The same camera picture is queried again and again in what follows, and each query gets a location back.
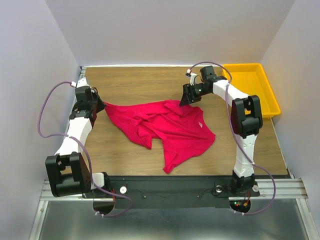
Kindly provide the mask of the pink red t shirt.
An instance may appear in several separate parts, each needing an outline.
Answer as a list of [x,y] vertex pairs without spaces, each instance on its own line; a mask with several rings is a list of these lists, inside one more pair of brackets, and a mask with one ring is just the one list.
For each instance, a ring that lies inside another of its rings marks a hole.
[[152,148],[153,139],[163,145],[167,174],[185,161],[205,153],[216,139],[207,127],[200,107],[180,106],[178,100],[164,100],[129,106],[107,103],[111,122],[133,143]]

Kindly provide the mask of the yellow plastic tray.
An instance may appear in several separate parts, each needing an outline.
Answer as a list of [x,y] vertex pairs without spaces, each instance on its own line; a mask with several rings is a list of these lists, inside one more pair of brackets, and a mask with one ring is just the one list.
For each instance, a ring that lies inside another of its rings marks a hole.
[[222,71],[222,75],[229,80],[227,72],[230,72],[233,86],[248,95],[259,97],[263,118],[281,114],[276,96],[260,63],[228,63],[223,66],[226,70]]

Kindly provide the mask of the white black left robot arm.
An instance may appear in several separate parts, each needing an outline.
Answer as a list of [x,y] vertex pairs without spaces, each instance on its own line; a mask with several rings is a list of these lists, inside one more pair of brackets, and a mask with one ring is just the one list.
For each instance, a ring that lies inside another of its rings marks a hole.
[[76,102],[69,116],[67,133],[54,133],[63,141],[54,155],[45,160],[45,167],[54,197],[87,194],[94,190],[100,197],[111,193],[111,184],[103,172],[93,173],[89,153],[85,150],[87,137],[92,131],[97,113],[105,104],[97,90],[88,84],[75,86]]

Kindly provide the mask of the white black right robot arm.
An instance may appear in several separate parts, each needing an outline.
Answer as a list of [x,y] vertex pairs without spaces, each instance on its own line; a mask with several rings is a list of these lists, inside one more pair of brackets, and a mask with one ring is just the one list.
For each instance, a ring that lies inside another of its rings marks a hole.
[[255,185],[254,148],[263,126],[260,98],[237,89],[224,76],[216,75],[209,65],[200,69],[201,83],[196,83],[198,75],[189,68],[186,77],[189,83],[182,86],[180,106],[197,103],[202,96],[215,94],[221,97],[228,113],[229,126],[236,142],[236,159],[230,182],[231,192],[242,195]]

